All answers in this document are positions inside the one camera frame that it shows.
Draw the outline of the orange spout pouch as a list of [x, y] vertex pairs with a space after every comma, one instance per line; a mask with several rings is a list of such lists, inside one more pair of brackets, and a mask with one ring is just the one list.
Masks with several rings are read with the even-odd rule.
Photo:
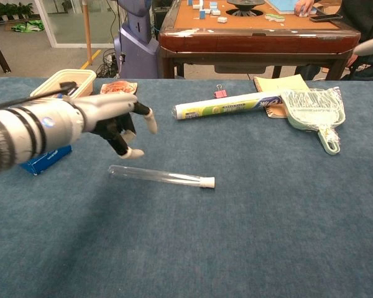
[[115, 81], [112, 83], [103, 84], [100, 93], [101, 94], [135, 94], [137, 91], [137, 83], [128, 81]]

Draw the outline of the blue felt table cover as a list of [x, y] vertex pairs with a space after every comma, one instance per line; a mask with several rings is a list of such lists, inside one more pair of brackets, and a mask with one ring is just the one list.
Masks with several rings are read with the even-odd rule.
[[[373, 298], [373, 81], [340, 88], [341, 151], [259, 109], [177, 121], [219, 81], [138, 80], [136, 160], [86, 133], [38, 176], [0, 173], [0, 298]], [[215, 177], [215, 188], [111, 165]]]

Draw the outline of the blue mahjong tile stack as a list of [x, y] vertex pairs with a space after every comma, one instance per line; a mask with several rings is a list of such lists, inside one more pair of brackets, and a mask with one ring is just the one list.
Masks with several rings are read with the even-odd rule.
[[316, 14], [316, 8], [312, 7], [309, 12], [303, 14], [302, 12], [295, 12], [295, 5], [299, 0], [264, 0], [269, 6], [275, 9], [279, 14], [294, 14], [296, 16], [307, 16]]

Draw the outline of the black mahjong centre dome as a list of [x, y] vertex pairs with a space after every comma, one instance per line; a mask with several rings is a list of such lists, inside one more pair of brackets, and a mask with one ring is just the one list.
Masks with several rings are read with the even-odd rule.
[[264, 0], [227, 0], [228, 4], [235, 6], [234, 9], [226, 11], [230, 16], [256, 17], [263, 14], [262, 11], [254, 9], [256, 6], [265, 4]]

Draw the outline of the seated person in dark clothes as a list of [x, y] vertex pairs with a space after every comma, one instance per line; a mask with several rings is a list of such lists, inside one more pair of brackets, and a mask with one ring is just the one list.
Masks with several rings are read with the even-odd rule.
[[[321, 0], [298, 0], [294, 11], [299, 15], [300, 12], [306, 13], [313, 7], [313, 4]], [[360, 31], [360, 43], [369, 39], [369, 32], [373, 25], [373, 0], [342, 0], [341, 6], [337, 11], [343, 18], [341, 19], [348, 26]], [[358, 56], [352, 55], [347, 67], [352, 67]], [[356, 69], [353, 74], [349, 73], [341, 80], [351, 81], [373, 81], [373, 55], [364, 56], [358, 66], [365, 66], [363, 70]], [[294, 74], [300, 74], [304, 80], [313, 80], [319, 73], [321, 67], [318, 65], [297, 66]]]

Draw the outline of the white glass partition frame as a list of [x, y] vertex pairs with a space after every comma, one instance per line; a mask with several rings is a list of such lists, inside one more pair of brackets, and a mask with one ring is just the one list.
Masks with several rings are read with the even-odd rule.
[[[34, 0], [53, 48], [86, 48], [81, 0]], [[91, 47], [111, 48], [117, 35], [115, 0], [88, 0]]]

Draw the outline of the kraft spiral notebook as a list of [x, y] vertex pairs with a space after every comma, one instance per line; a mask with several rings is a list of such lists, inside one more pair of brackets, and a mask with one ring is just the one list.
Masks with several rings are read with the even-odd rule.
[[[256, 76], [254, 78], [254, 84], [258, 92], [279, 91], [281, 89], [310, 90], [300, 74], [275, 79], [260, 78]], [[267, 116], [270, 118], [283, 119], [287, 117], [283, 104], [267, 106], [265, 111]]]

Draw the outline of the brown wooden mahjong table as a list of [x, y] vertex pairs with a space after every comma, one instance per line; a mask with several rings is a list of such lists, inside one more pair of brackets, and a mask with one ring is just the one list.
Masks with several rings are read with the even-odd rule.
[[358, 44], [360, 33], [340, 20], [314, 23], [287, 15], [284, 22], [256, 17], [199, 18], [187, 0], [174, 0], [159, 32], [164, 78], [174, 77], [177, 63], [195, 65], [328, 67], [338, 80]]

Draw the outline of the white green cling film roll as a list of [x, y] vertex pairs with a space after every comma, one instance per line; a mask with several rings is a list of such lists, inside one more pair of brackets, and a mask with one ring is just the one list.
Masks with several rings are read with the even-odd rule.
[[265, 108], [280, 103], [282, 103], [282, 98], [277, 92], [249, 93], [238, 96], [222, 97], [219, 99], [177, 104], [172, 108], [172, 116], [176, 120], [184, 120]]

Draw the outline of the blue Oreo cookie box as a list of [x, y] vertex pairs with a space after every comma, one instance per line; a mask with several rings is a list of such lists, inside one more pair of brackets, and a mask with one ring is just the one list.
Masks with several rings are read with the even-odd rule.
[[25, 163], [20, 164], [19, 166], [30, 174], [37, 176], [71, 152], [71, 145], [68, 145], [54, 151], [39, 155], [35, 158], [30, 159], [29, 161], [26, 161]]

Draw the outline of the green dustpan in plastic wrap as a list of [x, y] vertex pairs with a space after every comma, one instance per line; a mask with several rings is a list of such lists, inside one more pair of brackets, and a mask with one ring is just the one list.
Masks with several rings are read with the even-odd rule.
[[286, 89], [281, 93], [289, 123], [298, 130], [313, 131], [319, 136], [325, 152], [337, 155], [340, 138], [336, 127], [346, 120], [341, 90]]

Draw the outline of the cream plastic food container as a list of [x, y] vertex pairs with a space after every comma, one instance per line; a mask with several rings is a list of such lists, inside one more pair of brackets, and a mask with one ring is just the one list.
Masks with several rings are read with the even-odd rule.
[[63, 69], [51, 75], [51, 77], [44, 81], [37, 89], [33, 90], [30, 96], [57, 90], [60, 87], [60, 83], [69, 81], [74, 81], [78, 88], [77, 91], [70, 96], [71, 99], [89, 96], [93, 92], [93, 81], [95, 79], [96, 73], [92, 70]]

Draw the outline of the clear glass test tube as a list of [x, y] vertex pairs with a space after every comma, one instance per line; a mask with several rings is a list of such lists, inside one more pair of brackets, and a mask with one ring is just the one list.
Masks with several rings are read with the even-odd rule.
[[132, 179], [143, 179], [170, 184], [200, 187], [200, 178], [189, 174], [171, 173], [152, 169], [133, 168], [128, 166], [111, 165], [108, 172], [113, 176]]

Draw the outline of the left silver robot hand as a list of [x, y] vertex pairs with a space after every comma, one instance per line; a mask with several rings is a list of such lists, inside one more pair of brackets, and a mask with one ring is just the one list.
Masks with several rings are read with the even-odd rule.
[[150, 133], [158, 132], [154, 112], [129, 93], [98, 94], [79, 97], [72, 102], [83, 115], [83, 131], [106, 140], [122, 159], [137, 159], [144, 151], [133, 149], [129, 143], [136, 136], [131, 113], [143, 116]]

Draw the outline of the green bag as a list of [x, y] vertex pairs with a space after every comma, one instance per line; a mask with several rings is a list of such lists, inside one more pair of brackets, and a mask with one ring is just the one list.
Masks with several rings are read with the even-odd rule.
[[28, 20], [26, 22], [13, 25], [11, 30], [19, 33], [31, 33], [44, 31], [45, 27], [41, 20]]

